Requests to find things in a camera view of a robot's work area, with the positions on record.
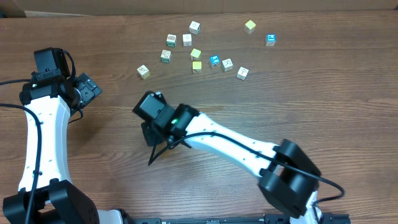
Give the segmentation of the plain white wooden block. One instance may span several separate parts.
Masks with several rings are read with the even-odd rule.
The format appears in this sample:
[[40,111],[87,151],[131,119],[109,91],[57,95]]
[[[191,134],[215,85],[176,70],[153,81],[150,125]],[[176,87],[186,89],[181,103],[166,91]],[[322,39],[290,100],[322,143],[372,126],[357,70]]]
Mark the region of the plain white wooden block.
[[233,63],[230,58],[227,58],[221,62],[222,69],[224,72],[230,71],[233,69]]

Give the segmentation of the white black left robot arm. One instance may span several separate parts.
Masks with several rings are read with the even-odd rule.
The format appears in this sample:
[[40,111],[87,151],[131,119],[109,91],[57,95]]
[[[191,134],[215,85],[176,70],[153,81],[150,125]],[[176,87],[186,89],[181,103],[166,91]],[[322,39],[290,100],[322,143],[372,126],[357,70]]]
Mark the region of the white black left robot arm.
[[128,223],[123,210],[97,209],[72,184],[68,170],[70,117],[101,92],[85,73],[33,73],[23,85],[19,108],[27,118],[27,154],[18,193],[3,200],[10,223]]

